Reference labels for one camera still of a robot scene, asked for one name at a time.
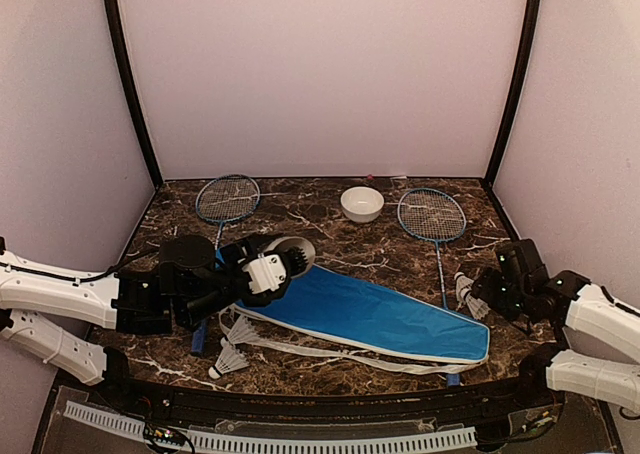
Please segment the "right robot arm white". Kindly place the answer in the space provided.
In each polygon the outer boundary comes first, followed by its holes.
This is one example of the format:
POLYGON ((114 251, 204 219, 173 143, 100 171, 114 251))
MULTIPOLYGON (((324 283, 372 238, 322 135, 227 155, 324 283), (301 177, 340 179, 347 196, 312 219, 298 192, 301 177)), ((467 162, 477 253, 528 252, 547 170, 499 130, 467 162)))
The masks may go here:
POLYGON ((522 239, 496 251, 499 267, 484 269, 471 295, 508 321, 523 316, 547 321, 556 340, 544 343, 519 364, 510 398, 521 408, 551 392, 571 392, 639 413, 639 309, 571 270, 550 276, 535 242, 522 239), (598 359, 576 352, 564 330, 587 334, 633 362, 598 359))

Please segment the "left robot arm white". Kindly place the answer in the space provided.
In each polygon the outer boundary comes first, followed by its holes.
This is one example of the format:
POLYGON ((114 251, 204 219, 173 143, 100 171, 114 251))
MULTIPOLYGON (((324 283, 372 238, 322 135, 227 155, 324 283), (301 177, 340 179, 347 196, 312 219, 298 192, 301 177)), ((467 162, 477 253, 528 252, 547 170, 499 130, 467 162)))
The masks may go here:
POLYGON ((128 361, 66 331, 49 315, 76 318, 103 329, 134 335, 195 331, 211 315, 237 301, 266 306, 281 298, 307 258, 282 247, 273 236, 249 236, 222 249, 188 235, 155 249, 157 265, 127 271, 124 265, 87 277, 31 264, 1 252, 1 337, 86 385, 101 384, 120 410, 141 401, 140 386, 128 376, 128 361))

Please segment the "white shuttlecock tube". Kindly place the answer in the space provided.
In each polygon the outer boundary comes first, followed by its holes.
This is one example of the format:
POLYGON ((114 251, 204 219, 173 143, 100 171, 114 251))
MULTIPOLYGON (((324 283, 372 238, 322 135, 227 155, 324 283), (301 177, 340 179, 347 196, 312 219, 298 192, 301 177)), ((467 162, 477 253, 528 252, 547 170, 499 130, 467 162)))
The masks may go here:
POLYGON ((312 268, 316 250, 313 244, 306 238, 298 236, 281 236, 268 242, 262 252, 274 251, 286 260, 287 272, 292 279, 299 278, 312 268))

